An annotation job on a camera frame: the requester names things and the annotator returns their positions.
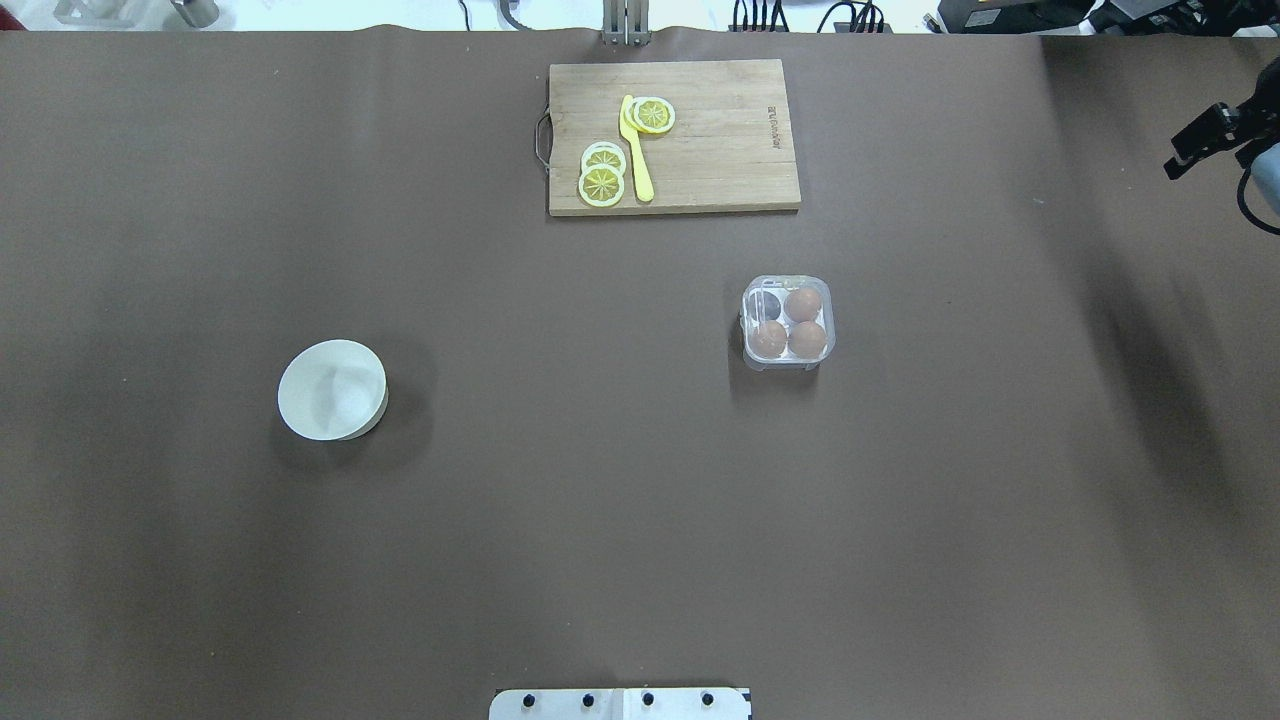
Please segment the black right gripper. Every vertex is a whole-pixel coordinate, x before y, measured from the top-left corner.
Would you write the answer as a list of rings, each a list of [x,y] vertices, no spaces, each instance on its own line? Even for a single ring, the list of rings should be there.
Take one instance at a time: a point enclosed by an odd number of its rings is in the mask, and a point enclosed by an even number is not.
[[[1170,181],[1219,152],[1236,150],[1236,163],[1251,168],[1279,142],[1279,56],[1261,72],[1254,92],[1240,105],[1216,102],[1171,138],[1172,155],[1164,163]]]

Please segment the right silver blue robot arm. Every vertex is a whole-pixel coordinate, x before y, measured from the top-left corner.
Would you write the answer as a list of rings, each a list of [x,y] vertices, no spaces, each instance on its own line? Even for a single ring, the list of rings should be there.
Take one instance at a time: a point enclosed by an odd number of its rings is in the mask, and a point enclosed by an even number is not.
[[[1164,172],[1171,181],[1207,158],[1233,152],[1242,168],[1235,191],[1239,213],[1262,232],[1279,234],[1277,225],[1258,217],[1245,197],[1247,187],[1253,183],[1270,210],[1279,213],[1279,59],[1260,72],[1247,100],[1210,105],[1175,133],[1170,143],[1172,156],[1164,163]]]

